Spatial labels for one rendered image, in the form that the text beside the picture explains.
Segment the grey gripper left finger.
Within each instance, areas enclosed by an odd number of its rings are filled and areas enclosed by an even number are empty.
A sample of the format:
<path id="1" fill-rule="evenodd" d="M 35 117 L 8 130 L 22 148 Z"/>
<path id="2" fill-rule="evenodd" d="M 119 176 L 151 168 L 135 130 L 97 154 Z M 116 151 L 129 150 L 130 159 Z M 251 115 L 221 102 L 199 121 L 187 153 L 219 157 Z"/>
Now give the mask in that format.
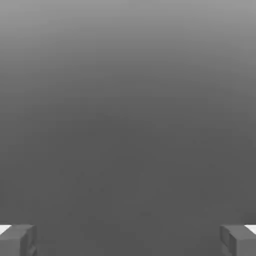
<path id="1" fill-rule="evenodd" d="M 37 227 L 0 224 L 0 256 L 38 256 Z"/>

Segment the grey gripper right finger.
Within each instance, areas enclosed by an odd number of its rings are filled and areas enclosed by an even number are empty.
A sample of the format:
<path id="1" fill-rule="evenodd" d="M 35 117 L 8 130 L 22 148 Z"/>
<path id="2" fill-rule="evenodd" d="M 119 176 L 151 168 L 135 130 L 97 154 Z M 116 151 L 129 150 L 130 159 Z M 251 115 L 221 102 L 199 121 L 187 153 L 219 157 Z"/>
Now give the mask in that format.
<path id="1" fill-rule="evenodd" d="M 256 224 L 221 225 L 222 256 L 256 256 Z"/>

